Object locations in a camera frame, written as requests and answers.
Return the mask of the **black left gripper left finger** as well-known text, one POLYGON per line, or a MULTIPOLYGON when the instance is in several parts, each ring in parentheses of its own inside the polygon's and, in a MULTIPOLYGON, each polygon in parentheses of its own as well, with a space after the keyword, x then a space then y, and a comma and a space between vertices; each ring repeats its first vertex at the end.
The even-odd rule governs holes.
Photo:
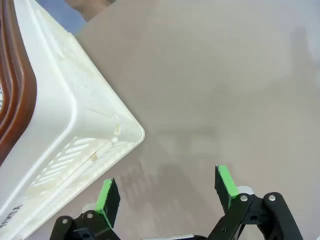
POLYGON ((51 240, 118 240, 114 232, 120 194, 114 178, 106 179, 97 198, 95 208, 79 217, 63 215, 56 219, 51 240))

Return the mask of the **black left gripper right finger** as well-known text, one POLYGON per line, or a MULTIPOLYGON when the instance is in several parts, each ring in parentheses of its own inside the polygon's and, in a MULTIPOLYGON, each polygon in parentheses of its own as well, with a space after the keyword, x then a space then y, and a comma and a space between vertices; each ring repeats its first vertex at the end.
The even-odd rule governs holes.
POLYGON ((228 168, 215 167, 214 188, 224 216, 208 240, 237 240, 246 225, 255 225, 265 240, 302 240, 302 234, 283 196, 270 192, 263 198, 239 192, 228 168))

